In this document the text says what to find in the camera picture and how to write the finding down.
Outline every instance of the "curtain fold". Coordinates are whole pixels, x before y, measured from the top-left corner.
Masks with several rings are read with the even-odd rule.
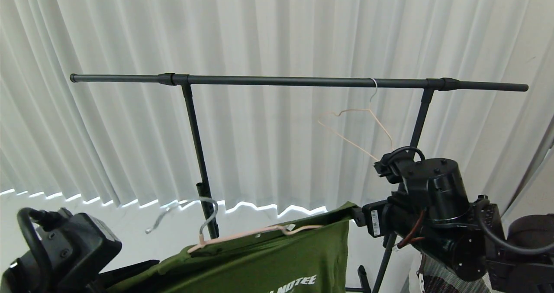
[[[552,0],[0,0],[1,190],[163,205],[200,181],[182,92],[78,74],[434,78],[526,83],[437,92],[420,148],[506,208],[554,116]],[[375,89],[193,85],[212,194],[228,208],[364,204],[393,188]],[[421,90],[371,107],[410,141]]]

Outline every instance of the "clothes hanger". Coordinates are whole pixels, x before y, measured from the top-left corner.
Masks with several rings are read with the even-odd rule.
[[[250,235],[255,235],[255,238],[257,238],[261,234],[263,234],[264,232],[274,232],[274,231],[277,231],[277,230],[281,230],[281,232],[283,232],[283,234],[285,234],[285,235],[293,235],[293,234],[296,234],[297,232],[301,232],[302,230],[315,229],[315,228],[323,227],[323,225],[306,225],[306,226],[302,226],[302,227],[300,227],[298,229],[295,229],[295,230],[289,230],[288,226],[273,225],[273,226],[268,226],[268,227],[264,227],[264,228],[259,228],[259,229],[256,229],[256,230],[251,230],[249,232],[241,232],[239,234],[234,234],[234,235],[226,236],[226,237],[223,237],[223,238],[213,238],[211,240],[206,241],[206,240],[204,240],[204,234],[203,234],[204,228],[206,226],[208,226],[209,222],[211,222],[212,220],[214,220],[214,218],[216,218],[217,212],[219,210],[219,206],[217,204],[217,201],[215,201],[214,199],[206,198],[205,196],[200,196],[200,197],[195,198],[195,199],[187,199],[187,200],[184,200],[184,201],[181,201],[181,202],[175,201],[175,202],[170,203],[161,212],[161,214],[158,216],[158,218],[156,219],[156,222],[154,222],[154,225],[152,227],[148,228],[147,230],[145,230],[146,234],[150,234],[152,231],[154,231],[156,228],[158,228],[158,226],[160,225],[160,222],[162,222],[162,219],[164,218],[164,216],[166,216],[166,214],[168,214],[169,212],[171,212],[172,210],[174,210],[175,208],[177,208],[181,204],[187,204],[187,203],[194,202],[194,201],[210,202],[210,203],[213,204],[214,210],[213,210],[212,215],[210,217],[208,217],[208,219],[206,219],[206,221],[200,226],[200,234],[198,236],[198,244],[193,246],[192,248],[188,249],[187,252],[189,254],[196,251],[196,250],[198,250],[198,249],[202,249],[204,246],[206,246],[208,244],[216,244],[216,243],[225,242],[225,241],[233,240],[233,239],[236,239],[236,238],[242,238],[242,237],[250,236]]]

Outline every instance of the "clothes rack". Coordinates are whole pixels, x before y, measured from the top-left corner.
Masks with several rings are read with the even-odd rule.
[[[168,86],[181,86],[185,104],[187,107],[190,129],[192,131],[194,149],[198,159],[201,182],[196,184],[199,196],[212,198],[208,181],[208,171],[202,151],[200,141],[200,132],[198,131],[198,121],[192,99],[192,84],[225,84],[225,85],[252,85],[252,86],[313,86],[313,87],[376,87],[375,82],[380,88],[419,88],[423,90],[421,104],[415,121],[414,130],[410,146],[417,147],[429,104],[436,90],[506,90],[525,92],[528,90],[526,84],[507,84],[495,82],[472,82],[460,81],[453,78],[427,78],[427,79],[372,79],[372,78],[315,78],[315,77],[254,77],[254,76],[194,76],[191,74],[158,74],[158,75],[125,75],[125,74],[71,74],[71,82],[140,82],[140,83],[159,83]],[[398,190],[404,190],[402,183]],[[207,219],[213,213],[213,206],[210,203],[202,202],[202,211]],[[356,220],[358,226],[364,223]],[[211,238],[219,236],[219,229],[216,220],[208,224],[208,231]],[[396,234],[386,236],[383,245],[385,253],[380,264],[380,269],[374,285],[374,293],[378,293],[383,281],[384,273],[390,259],[390,254],[396,240]],[[350,288],[350,292],[371,293],[367,274],[363,266],[358,268],[358,276],[362,288]]]

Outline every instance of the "green fabric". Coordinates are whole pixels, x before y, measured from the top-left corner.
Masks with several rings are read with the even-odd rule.
[[[291,236],[265,232],[188,254],[184,248],[108,293],[342,293],[346,285],[352,203],[281,225],[324,225]]]

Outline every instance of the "screw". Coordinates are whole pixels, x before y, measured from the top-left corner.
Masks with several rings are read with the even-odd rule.
[[[68,255],[69,255],[69,249],[63,249],[63,250],[60,252],[60,257],[63,258],[63,259],[66,258],[66,257],[68,257]]]

